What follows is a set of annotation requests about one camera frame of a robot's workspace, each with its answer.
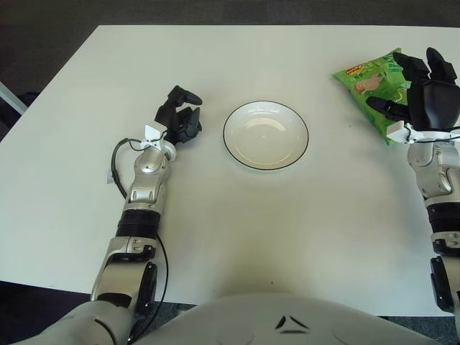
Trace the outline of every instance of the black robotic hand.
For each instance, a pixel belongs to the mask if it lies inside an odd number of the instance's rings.
[[[200,108],[187,107],[177,112],[176,108],[184,103],[200,106],[201,98],[180,86],[175,86],[167,95],[167,101],[157,111],[155,121],[167,127],[165,140],[176,145],[196,137],[201,130]]]
[[[394,52],[393,57],[403,70],[407,81],[408,105],[371,96],[367,105],[390,120],[409,123],[416,131],[450,132],[460,114],[460,88],[451,63],[433,48],[426,50],[431,73],[425,63],[416,57]]]

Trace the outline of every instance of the green snack bag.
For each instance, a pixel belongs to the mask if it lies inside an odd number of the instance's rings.
[[[333,75],[335,79],[341,81],[348,88],[353,98],[364,110],[367,118],[385,138],[388,146],[393,141],[387,138],[387,127],[394,122],[369,107],[366,100],[370,96],[376,96],[399,104],[408,104],[406,91],[410,87],[410,83],[404,79],[403,69],[393,58],[393,52],[401,52],[401,48],[396,48],[376,60],[356,65]]]

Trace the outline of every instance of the black triangle logo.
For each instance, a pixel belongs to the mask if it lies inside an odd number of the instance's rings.
[[[298,319],[289,316],[287,319],[283,316],[275,327],[281,334],[308,334],[310,333],[310,327],[300,322]]]

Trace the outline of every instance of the dark floor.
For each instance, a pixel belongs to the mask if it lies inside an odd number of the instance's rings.
[[[0,81],[16,94],[40,92],[99,24],[460,27],[460,5],[459,0],[0,0]],[[6,131],[0,124],[0,138]],[[0,283],[0,345],[40,332],[87,299],[87,295]],[[167,303],[154,327],[180,308]],[[453,318],[389,319],[442,344],[456,344]]]

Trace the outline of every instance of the white bowl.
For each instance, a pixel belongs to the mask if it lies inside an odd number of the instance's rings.
[[[308,130],[291,108],[275,102],[240,106],[224,125],[224,142],[230,154],[248,167],[275,170],[302,157]]]

